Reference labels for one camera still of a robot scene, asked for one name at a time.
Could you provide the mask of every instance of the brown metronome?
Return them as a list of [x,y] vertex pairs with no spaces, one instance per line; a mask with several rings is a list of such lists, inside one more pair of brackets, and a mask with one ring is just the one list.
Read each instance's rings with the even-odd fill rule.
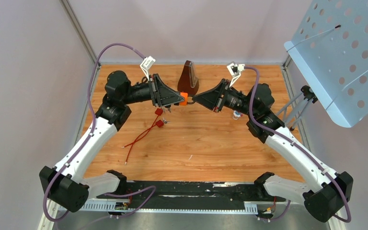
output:
[[178,80],[178,91],[186,92],[188,95],[196,95],[199,88],[199,82],[195,70],[196,69],[192,61],[185,62],[183,72]]

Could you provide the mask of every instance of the small bottle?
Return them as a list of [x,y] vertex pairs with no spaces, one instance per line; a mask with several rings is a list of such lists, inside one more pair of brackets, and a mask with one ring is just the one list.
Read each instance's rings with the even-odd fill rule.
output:
[[238,111],[236,111],[236,110],[233,110],[233,119],[234,120],[238,120],[239,119],[239,117],[241,117],[242,116],[242,114],[241,113],[239,113]]

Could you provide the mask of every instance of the orange clamp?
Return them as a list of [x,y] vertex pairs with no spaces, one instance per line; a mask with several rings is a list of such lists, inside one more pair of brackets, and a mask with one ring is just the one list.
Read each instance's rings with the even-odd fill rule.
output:
[[180,95],[184,97],[184,101],[180,102],[179,105],[187,105],[188,104],[188,94],[186,92],[180,92]]

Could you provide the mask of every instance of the red connector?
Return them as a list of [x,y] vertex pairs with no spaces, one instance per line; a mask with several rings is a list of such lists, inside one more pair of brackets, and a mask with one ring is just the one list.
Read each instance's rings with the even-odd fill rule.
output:
[[156,122],[157,127],[161,128],[164,125],[164,122],[162,120],[158,120]]
[[157,116],[161,116],[163,114],[163,110],[160,108],[157,108],[156,111],[154,112]]

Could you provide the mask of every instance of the white wall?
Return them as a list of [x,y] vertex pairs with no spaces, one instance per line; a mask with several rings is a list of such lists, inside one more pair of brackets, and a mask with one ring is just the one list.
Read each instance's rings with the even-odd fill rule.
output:
[[[128,43],[157,63],[282,63],[309,0],[69,0],[95,53]],[[139,62],[113,49],[105,62]]]
[[0,1],[0,230],[37,228],[39,172],[74,144],[92,66],[58,0]]
[[[307,84],[294,63],[289,72],[295,90]],[[368,115],[354,127],[343,128],[317,103],[308,109],[303,120],[314,154],[337,171],[347,171],[353,177],[349,202],[352,222],[346,225],[347,229],[368,229]]]

